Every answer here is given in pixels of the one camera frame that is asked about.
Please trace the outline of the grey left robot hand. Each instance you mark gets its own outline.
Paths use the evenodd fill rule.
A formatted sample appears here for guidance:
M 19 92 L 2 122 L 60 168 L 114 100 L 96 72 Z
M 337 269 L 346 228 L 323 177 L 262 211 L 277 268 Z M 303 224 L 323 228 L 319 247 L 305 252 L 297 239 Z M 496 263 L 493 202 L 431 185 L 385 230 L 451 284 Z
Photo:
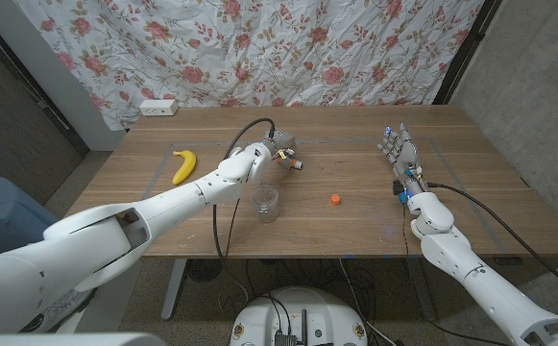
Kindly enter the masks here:
M 297 143 L 293 135 L 284 131 L 267 131 L 262 142 L 272 154 L 272 160 L 284 168 L 297 170 L 303 168 L 303 163 L 296 158 Z

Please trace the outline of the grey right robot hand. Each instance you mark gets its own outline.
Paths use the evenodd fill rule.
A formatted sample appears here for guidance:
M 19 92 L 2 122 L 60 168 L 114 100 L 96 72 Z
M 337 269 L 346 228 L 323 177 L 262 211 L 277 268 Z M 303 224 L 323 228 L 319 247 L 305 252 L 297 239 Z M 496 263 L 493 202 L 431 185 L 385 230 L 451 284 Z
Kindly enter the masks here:
M 392 164 L 396 180 L 408 194 L 427 191 L 417 147 L 403 123 L 397 131 L 387 127 L 377 148 Z

